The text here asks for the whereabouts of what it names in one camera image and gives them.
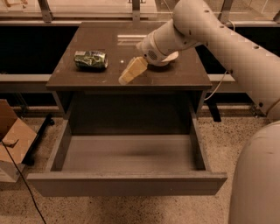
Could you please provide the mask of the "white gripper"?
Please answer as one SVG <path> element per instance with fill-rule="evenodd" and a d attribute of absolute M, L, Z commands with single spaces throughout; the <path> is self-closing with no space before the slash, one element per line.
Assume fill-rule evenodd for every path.
<path fill-rule="evenodd" d="M 168 64 L 167 42 L 158 31 L 148 34 L 141 42 L 136 45 L 137 50 L 143 57 L 134 57 L 122 72 L 118 81 L 121 85 L 127 85 L 138 75 L 142 74 L 150 65 L 164 67 Z"/>

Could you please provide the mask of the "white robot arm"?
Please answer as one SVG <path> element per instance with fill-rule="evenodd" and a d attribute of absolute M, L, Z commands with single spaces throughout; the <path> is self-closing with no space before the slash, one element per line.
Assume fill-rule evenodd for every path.
<path fill-rule="evenodd" d="M 238 158 L 228 224 L 280 224 L 280 58 L 227 28 L 204 0 L 179 0 L 172 19 L 136 45 L 119 82 L 133 81 L 149 65 L 201 43 L 231 73 L 271 123 L 257 131 Z"/>

